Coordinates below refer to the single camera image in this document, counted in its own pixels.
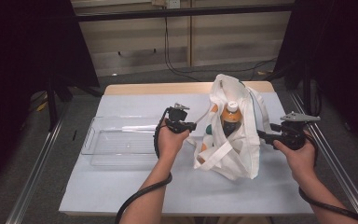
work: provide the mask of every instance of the person's right arm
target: person's right arm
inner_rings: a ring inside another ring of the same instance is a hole
[[[287,163],[292,170],[293,179],[309,198],[346,209],[315,174],[315,148],[310,141],[307,140],[306,144],[296,151],[277,140],[274,141],[274,146],[286,156]],[[358,223],[358,221],[350,217],[345,217],[312,204],[310,206],[321,223]]]

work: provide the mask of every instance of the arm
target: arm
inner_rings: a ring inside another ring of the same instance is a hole
[[[288,148],[279,141],[274,141],[274,146],[286,156],[287,162],[292,170],[293,179],[308,197],[321,203],[327,203],[346,209],[315,174],[313,169],[315,148],[310,141],[307,140],[306,144],[296,151]],[[358,223],[358,221],[350,217],[342,216],[312,204],[310,206],[321,223]]]
[[[162,127],[158,135],[159,160],[140,187],[143,189],[162,180],[165,180],[173,166],[176,155],[188,137],[189,131],[172,133],[167,127]],[[136,199],[127,208],[120,223],[159,223],[166,186],[153,190]]]

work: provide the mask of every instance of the bottle label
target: bottle label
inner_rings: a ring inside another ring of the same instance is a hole
[[[237,129],[238,122],[223,121],[223,132],[225,136],[230,136]]]

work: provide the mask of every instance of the transparent tray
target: transparent tray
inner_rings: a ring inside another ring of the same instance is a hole
[[[157,161],[154,133],[160,118],[95,117],[81,153],[91,165],[149,168]]]

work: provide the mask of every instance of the forearm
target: forearm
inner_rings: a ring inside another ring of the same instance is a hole
[[[146,181],[144,189],[168,178],[174,158],[158,160]],[[155,189],[136,199],[125,211],[120,223],[159,223],[166,186]]]
[[[327,189],[316,175],[306,176],[297,180],[297,182],[304,193],[312,200],[346,209],[340,200]],[[350,217],[345,217],[312,204],[310,206],[321,223],[358,223]]]

